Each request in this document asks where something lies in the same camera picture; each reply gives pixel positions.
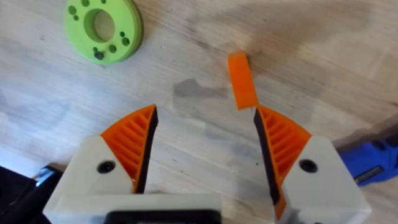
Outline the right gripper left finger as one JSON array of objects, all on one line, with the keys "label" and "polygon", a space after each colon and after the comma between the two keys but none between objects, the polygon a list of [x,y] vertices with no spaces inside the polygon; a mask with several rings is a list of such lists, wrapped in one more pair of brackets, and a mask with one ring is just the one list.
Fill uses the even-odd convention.
[{"label": "right gripper left finger", "polygon": [[44,212],[49,214],[68,198],[143,193],[157,123],[157,108],[150,105],[115,122],[99,136],[87,137]]}]

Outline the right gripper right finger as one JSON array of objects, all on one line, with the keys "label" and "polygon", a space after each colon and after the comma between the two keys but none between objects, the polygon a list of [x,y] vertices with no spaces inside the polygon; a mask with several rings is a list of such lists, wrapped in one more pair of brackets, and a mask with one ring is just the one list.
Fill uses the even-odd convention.
[{"label": "right gripper right finger", "polygon": [[258,105],[254,115],[276,223],[363,223],[372,209],[331,141]]}]

